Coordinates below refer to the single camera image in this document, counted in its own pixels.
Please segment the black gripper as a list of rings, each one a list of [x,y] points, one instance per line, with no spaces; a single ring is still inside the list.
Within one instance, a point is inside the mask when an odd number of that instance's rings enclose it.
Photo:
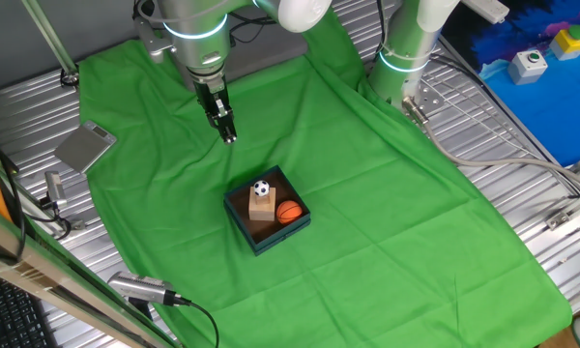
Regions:
[[[199,104],[203,107],[212,128],[226,144],[232,144],[237,139],[234,125],[234,114],[229,102],[229,95],[224,75],[204,82],[194,80],[193,85]],[[226,115],[220,117],[217,101],[221,101]]]

